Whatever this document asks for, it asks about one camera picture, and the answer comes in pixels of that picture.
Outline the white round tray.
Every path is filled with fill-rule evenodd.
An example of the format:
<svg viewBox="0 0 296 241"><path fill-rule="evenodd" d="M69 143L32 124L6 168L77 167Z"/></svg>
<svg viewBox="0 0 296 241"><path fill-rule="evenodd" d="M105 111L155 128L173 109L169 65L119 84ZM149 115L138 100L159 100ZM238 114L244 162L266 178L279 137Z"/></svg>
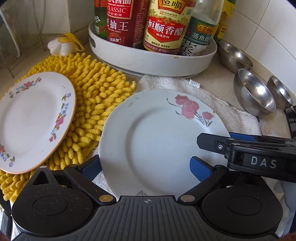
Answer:
<svg viewBox="0 0 296 241"><path fill-rule="evenodd" d="M178 56L149 52L111 43L95 34L95 23L88 26L92 52L102 62L125 73L144 76L196 76L206 70L217 52L217 44L210 42L201 56Z"/></svg>

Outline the green label bottle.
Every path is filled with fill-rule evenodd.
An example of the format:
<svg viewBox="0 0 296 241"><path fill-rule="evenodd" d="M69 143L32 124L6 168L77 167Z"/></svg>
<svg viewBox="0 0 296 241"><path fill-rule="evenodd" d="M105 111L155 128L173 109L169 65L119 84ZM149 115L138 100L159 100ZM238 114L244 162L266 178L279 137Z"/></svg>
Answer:
<svg viewBox="0 0 296 241"><path fill-rule="evenodd" d="M107 39L107 0L94 0L94 31L102 39Z"/></svg>

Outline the clear fish sauce bottle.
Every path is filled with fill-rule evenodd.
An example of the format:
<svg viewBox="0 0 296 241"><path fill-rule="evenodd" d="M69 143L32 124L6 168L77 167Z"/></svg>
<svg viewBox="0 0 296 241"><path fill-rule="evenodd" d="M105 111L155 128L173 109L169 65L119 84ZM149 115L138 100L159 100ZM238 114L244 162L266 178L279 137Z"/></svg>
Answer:
<svg viewBox="0 0 296 241"><path fill-rule="evenodd" d="M223 4L224 0L196 1L179 55L197 56L206 49L220 20Z"/></svg>

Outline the steel bowl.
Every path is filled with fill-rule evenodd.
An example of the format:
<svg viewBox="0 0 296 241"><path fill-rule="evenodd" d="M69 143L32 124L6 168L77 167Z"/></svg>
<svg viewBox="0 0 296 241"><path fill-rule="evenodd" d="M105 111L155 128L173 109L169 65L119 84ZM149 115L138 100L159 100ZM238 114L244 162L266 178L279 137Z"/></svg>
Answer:
<svg viewBox="0 0 296 241"><path fill-rule="evenodd" d="M241 68L247 70L253 68L253 63L247 55L227 42L218 43L217 55L221 64L232 73L238 72Z"/></svg>
<svg viewBox="0 0 296 241"><path fill-rule="evenodd" d="M234 76L233 89L239 105L254 116L266 116L276 111L270 90L251 71L239 69Z"/></svg>
<svg viewBox="0 0 296 241"><path fill-rule="evenodd" d="M278 78L270 76L266 86L272 93L278 109L285 110L293 106L293 99L288 88Z"/></svg>

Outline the yellow label vinegar bottle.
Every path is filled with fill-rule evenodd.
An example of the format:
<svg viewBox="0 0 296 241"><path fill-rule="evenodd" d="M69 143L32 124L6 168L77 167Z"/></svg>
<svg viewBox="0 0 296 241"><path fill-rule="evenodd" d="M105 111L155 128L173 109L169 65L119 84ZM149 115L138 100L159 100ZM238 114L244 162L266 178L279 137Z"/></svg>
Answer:
<svg viewBox="0 0 296 241"><path fill-rule="evenodd" d="M196 1L154 0L149 2L144 31L144 48L148 51L177 55Z"/></svg>

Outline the white paw towel hanger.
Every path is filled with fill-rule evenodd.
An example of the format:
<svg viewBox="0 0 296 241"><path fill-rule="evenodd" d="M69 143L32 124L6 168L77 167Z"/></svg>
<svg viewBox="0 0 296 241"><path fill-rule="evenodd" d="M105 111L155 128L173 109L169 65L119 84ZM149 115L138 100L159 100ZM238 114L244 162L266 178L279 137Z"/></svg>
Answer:
<svg viewBox="0 0 296 241"><path fill-rule="evenodd" d="M65 33L61 37L51 40L47 45L51 55L67 57L85 50L84 46L72 33Z"/></svg>

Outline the yellow chenille mat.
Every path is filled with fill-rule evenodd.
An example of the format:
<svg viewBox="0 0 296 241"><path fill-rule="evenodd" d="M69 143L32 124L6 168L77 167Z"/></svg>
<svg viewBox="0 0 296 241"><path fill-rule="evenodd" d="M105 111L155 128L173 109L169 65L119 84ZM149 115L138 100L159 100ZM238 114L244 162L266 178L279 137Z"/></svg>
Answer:
<svg viewBox="0 0 296 241"><path fill-rule="evenodd" d="M86 161L98 146L107 117L133 95L136 83L127 81L124 73L85 53L68 57L51 55L34 65L25 76L49 71L68 77L78 97L74 120L66 137L45 161L45 165L54 171Z"/></svg>

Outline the red soy sauce bottle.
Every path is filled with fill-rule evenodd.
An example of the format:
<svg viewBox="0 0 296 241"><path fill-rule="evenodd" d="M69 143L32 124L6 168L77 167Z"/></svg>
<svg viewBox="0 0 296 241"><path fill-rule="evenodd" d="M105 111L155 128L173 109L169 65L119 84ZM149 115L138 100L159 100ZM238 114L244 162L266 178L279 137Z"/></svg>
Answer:
<svg viewBox="0 0 296 241"><path fill-rule="evenodd" d="M149 1L109 0L107 2L107 40L137 48L142 46Z"/></svg>

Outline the white plate floral rim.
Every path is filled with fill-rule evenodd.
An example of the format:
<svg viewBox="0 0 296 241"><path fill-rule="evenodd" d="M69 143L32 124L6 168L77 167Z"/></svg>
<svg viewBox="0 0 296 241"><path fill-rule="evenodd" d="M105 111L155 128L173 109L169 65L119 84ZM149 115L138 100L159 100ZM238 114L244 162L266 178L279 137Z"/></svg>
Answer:
<svg viewBox="0 0 296 241"><path fill-rule="evenodd" d="M71 81L43 72L15 84L1 99L1 169L31 171L46 161L65 138L76 108Z"/></svg>

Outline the white towel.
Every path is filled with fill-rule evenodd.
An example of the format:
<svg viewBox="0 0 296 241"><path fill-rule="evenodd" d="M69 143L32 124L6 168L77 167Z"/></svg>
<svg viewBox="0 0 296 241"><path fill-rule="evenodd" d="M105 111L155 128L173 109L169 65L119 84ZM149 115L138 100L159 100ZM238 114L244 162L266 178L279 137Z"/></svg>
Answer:
<svg viewBox="0 0 296 241"><path fill-rule="evenodd" d="M285 113L281 110L277 110L263 118L257 118L243 111L238 104L230 105L217 98L211 92L202 88L196 88L190 80L170 77L153 77L146 75L138 82L134 94L155 89L174 90L188 94L204 102L221 118L228 133L290 137L287 119ZM107 184L103 170L95 177L94 183L113 194Z"/></svg>

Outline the white plate pink flowers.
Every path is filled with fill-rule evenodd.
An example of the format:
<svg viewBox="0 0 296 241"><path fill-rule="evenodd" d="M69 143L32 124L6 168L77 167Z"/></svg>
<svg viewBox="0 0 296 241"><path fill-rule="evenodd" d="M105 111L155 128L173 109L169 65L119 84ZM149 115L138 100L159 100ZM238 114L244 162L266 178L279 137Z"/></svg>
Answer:
<svg viewBox="0 0 296 241"><path fill-rule="evenodd" d="M221 118L199 99L168 89L142 91L117 106L104 124L99 158L115 197L180 196L199 183L190 159L226 165L197 145L201 133L228 136Z"/></svg>

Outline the yellow green oil bottle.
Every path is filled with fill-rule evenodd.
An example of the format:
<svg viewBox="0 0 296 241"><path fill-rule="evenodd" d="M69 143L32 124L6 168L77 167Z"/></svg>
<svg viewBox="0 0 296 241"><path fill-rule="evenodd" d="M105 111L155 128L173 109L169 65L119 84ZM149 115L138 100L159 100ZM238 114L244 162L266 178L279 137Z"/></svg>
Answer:
<svg viewBox="0 0 296 241"><path fill-rule="evenodd" d="M224 37L229 21L233 17L236 0L225 0L222 8L222 13L218 25L214 30L214 40L218 44Z"/></svg>

